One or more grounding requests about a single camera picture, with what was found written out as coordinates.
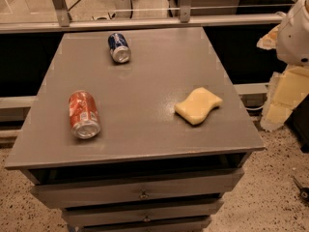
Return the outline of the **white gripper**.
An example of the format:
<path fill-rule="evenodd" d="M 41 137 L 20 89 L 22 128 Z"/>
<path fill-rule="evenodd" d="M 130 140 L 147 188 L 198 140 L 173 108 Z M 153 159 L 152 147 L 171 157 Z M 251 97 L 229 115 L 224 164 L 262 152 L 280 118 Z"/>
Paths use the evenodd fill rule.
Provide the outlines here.
<path fill-rule="evenodd" d="M 272 75 L 262 111 L 261 127 L 276 131 L 309 95 L 309 68 L 301 67 L 309 66 L 309 0 L 297 0 L 280 25 L 261 37 L 256 46 L 276 48 L 278 59 L 290 64 L 282 73 Z"/>

